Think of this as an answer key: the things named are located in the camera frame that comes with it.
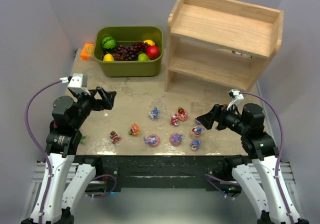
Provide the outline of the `purple bunny pink donut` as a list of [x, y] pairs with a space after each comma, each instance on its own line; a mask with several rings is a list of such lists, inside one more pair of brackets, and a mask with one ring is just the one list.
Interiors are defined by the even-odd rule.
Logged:
[[178, 146], [181, 144], [183, 137], [184, 134], [172, 133], [169, 137], [169, 141], [172, 145]]
[[158, 135], [152, 134], [148, 137], [144, 137], [144, 142], [151, 147], [156, 147], [160, 144], [160, 138]]

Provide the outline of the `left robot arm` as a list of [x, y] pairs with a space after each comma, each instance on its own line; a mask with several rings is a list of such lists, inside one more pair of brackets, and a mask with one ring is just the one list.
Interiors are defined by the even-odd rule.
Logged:
[[74, 211], [87, 186], [104, 176], [100, 157], [84, 157], [75, 176], [66, 183], [83, 137], [80, 127], [92, 111], [111, 110], [116, 94], [96, 87], [88, 92], [72, 91], [70, 96], [55, 99], [46, 147], [41, 149], [46, 161], [41, 189], [30, 217], [23, 223], [74, 222]]

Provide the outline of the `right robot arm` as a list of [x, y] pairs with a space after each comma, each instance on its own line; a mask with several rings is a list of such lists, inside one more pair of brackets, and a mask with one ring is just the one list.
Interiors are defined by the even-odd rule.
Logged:
[[241, 144], [255, 167], [257, 181], [242, 155], [225, 158], [225, 175], [233, 178], [246, 194], [257, 215], [258, 223], [308, 223], [292, 202], [279, 164], [280, 152], [274, 139], [265, 132], [262, 107], [245, 104], [242, 113], [236, 106], [215, 104], [204, 115], [197, 117], [210, 130], [216, 122], [217, 130], [230, 129], [241, 137]]

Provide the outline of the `purple bunny strawberry cake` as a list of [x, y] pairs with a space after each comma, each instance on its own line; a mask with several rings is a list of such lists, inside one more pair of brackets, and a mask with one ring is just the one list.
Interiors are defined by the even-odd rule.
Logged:
[[200, 145], [201, 145], [201, 141], [200, 140], [193, 140], [190, 144], [190, 148], [192, 151], [196, 151], [199, 149]]

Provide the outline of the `purple bunny with bottle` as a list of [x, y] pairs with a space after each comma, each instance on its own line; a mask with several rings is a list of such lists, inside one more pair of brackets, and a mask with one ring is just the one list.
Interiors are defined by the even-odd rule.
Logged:
[[160, 113], [160, 110], [157, 107], [154, 107], [149, 112], [149, 117], [151, 118], [151, 120], [156, 120], [158, 118], [159, 113]]

